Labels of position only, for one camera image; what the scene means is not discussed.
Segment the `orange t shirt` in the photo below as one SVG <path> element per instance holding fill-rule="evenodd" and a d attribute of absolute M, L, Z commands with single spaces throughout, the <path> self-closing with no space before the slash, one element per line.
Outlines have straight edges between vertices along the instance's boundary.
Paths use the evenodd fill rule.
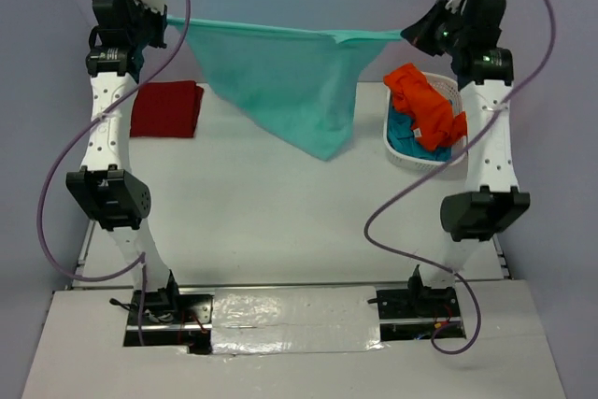
<path fill-rule="evenodd" d="M 383 82 L 390 90 L 390 110 L 413 120 L 412 131 L 426 150 L 452 148 L 467 135 L 466 115 L 454 114 L 451 102 L 439 93 L 413 64 L 404 64 L 387 74 Z"/>

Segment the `dark red t shirt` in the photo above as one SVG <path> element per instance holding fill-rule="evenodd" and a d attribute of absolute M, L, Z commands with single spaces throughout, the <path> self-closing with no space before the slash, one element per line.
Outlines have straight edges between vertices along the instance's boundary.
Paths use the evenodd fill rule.
<path fill-rule="evenodd" d="M 130 137 L 193 138 L 204 92 L 192 80 L 148 83 L 134 101 Z"/>

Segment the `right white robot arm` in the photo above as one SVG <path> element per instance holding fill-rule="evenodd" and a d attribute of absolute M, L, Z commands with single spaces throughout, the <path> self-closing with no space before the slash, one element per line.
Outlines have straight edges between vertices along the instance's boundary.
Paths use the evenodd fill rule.
<path fill-rule="evenodd" d="M 463 192 L 445 197 L 440 207 L 442 228 L 452 240 L 447 261 L 428 270 L 415 269 L 406 305 L 426 316 L 439 302 L 438 294 L 454 284 L 470 250 L 463 240 L 489 241 L 505 231 L 530 206 L 513 168 L 509 106 L 513 89 L 513 60 L 498 47 L 506 0 L 437 0 L 402 36 L 429 55 L 448 54 L 466 114 L 469 149 Z"/>

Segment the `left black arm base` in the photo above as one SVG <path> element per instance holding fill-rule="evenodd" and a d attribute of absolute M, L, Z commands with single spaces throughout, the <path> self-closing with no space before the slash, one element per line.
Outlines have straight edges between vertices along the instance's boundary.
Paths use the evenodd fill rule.
<path fill-rule="evenodd" d="M 127 303 L 114 297 L 109 303 L 126 312 L 126 348 L 176 346 L 194 355 L 212 353 L 212 293 L 181 290 L 170 280 L 163 294 L 135 291 Z"/>

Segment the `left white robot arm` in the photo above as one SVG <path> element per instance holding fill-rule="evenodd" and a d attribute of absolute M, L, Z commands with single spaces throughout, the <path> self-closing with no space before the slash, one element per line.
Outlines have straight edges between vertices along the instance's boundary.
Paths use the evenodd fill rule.
<path fill-rule="evenodd" d="M 164 47 L 165 0 L 92 0 L 97 24 L 89 36 L 86 67 L 93 90 L 91 130 L 81 167 L 66 176 L 66 187 L 86 215 L 115 242 L 133 270 L 135 300 L 161 322 L 183 310 L 172 271 L 156 249 L 147 218 L 149 187 L 131 170 L 129 139 L 132 103 L 123 99 L 137 87 L 146 47 Z"/>

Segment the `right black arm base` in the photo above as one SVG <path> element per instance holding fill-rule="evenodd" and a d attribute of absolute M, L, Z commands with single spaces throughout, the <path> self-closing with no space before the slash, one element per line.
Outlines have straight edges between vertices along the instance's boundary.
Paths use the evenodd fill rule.
<path fill-rule="evenodd" d="M 417 265 L 406 286 L 377 290 L 367 304 L 377 309 L 383 342 L 465 338 L 456 291 L 423 284 Z"/>

